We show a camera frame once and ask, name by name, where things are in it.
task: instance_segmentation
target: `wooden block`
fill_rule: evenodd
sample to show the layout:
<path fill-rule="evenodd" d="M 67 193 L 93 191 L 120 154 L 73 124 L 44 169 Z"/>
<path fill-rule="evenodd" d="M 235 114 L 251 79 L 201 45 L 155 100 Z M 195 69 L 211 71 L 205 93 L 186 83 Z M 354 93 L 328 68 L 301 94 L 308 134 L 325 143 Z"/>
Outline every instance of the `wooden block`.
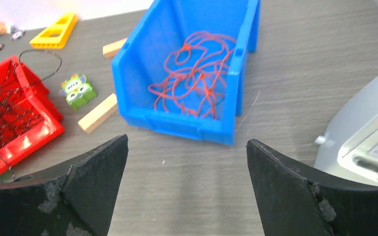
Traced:
<path fill-rule="evenodd" d="M 102 53 L 106 58 L 111 58 L 117 54 L 117 52 L 123 47 L 124 43 L 126 42 L 127 38 L 121 39 L 120 41 L 116 41 L 115 43 L 111 43 L 108 45 L 103 46 Z"/>
<path fill-rule="evenodd" d="M 88 134 L 100 126 L 118 109 L 117 96 L 113 93 L 97 107 L 91 110 L 78 122 L 79 126 Z"/>

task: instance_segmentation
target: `blue plastic bin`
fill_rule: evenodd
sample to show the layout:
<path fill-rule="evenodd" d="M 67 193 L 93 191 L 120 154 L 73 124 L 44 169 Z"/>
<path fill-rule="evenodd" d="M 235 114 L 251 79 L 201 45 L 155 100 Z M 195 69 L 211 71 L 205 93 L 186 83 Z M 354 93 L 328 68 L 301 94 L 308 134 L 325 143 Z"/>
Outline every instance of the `blue plastic bin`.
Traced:
<path fill-rule="evenodd" d="M 235 116 L 243 109 L 248 52 L 256 50 L 260 0 L 155 0 L 112 60 L 120 114 L 129 125 L 179 137 L 234 144 Z M 154 110 L 157 96 L 149 84 L 168 75 L 163 63 L 196 31 L 237 40 L 228 60 L 225 99 L 217 104 L 217 119 Z"/>

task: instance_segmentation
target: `red plastic bin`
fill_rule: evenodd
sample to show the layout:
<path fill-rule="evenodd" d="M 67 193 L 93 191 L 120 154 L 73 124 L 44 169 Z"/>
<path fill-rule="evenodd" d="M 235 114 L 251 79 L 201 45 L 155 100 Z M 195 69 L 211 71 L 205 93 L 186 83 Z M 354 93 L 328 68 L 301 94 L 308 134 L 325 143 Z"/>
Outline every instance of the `red plastic bin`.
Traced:
<path fill-rule="evenodd" d="M 0 63 L 0 175 L 64 132 L 48 93 L 16 56 Z"/>

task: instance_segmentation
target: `green toy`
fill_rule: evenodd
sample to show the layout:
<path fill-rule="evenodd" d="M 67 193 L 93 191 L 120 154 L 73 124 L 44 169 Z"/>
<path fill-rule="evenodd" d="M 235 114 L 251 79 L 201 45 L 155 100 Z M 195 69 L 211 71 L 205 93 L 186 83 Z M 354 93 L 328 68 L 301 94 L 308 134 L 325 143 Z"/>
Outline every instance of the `green toy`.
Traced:
<path fill-rule="evenodd" d="M 86 105 L 92 98 L 97 96 L 97 92 L 87 81 L 86 76 L 73 75 L 70 80 L 62 83 L 60 95 L 66 97 L 66 102 L 75 110 Z"/>

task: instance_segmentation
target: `gray wooden table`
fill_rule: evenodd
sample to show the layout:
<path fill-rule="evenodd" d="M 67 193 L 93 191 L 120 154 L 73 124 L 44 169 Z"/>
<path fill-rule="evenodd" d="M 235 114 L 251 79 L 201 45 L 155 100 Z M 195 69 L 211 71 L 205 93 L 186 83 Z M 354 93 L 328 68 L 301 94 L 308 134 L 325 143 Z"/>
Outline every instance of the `gray wooden table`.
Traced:
<path fill-rule="evenodd" d="M 59 73 L 45 82 L 64 115 L 65 133 L 14 168 L 16 176 L 47 168 L 128 134 L 129 156 L 110 234 L 261 236 L 245 145 L 256 138 L 312 165 L 314 139 L 328 121 L 378 75 L 378 6 L 372 0 L 263 1 L 257 53 L 246 75 L 244 113 L 236 144 L 226 147 L 128 126 L 115 114 L 92 134 L 77 121 L 114 92 L 102 46 L 127 37 L 143 12 L 78 22 Z M 0 61 L 30 49 L 39 30 L 19 41 L 1 37 Z M 57 61 L 41 54 L 23 61 L 40 77 Z M 84 73 L 99 96 L 73 111 L 58 95 L 60 83 Z"/>

